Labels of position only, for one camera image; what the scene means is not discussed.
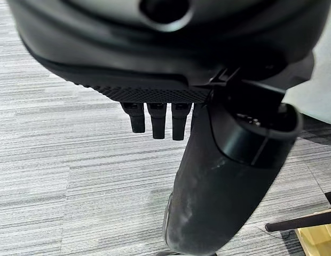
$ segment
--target dark metal leg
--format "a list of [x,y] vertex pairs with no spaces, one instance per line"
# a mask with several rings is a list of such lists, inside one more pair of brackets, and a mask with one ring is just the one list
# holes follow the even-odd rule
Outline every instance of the dark metal leg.
[[265,229],[269,232],[282,231],[296,228],[314,227],[331,224],[331,212],[319,213],[293,220],[268,223]]

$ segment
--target white wall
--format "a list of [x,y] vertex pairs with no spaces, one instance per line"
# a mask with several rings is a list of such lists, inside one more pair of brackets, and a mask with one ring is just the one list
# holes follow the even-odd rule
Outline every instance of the white wall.
[[304,114],[331,123],[331,12],[315,56],[312,80],[291,88],[285,102],[293,104]]

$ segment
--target gray carpet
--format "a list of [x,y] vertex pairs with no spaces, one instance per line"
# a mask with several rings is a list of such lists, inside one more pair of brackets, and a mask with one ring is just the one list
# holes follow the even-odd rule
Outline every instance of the gray carpet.
[[[0,256],[152,256],[186,140],[132,134],[119,103],[51,74],[0,0]],[[331,126],[312,120],[259,208],[218,255],[304,255],[264,224],[325,210]]]

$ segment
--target round hole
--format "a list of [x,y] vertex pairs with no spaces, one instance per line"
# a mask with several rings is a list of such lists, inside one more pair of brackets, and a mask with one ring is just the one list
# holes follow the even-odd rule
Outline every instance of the round hole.
[[142,13],[160,24],[170,24],[180,20],[189,9],[189,0],[142,0],[140,3]]

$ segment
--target striped carpet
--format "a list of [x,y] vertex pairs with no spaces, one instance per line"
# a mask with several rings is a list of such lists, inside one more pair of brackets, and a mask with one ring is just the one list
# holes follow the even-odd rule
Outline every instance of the striped carpet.
[[[154,256],[186,140],[130,131],[119,103],[51,74],[0,0],[0,256]],[[331,126],[310,119],[259,208],[218,255],[304,255],[264,224],[325,210]]]

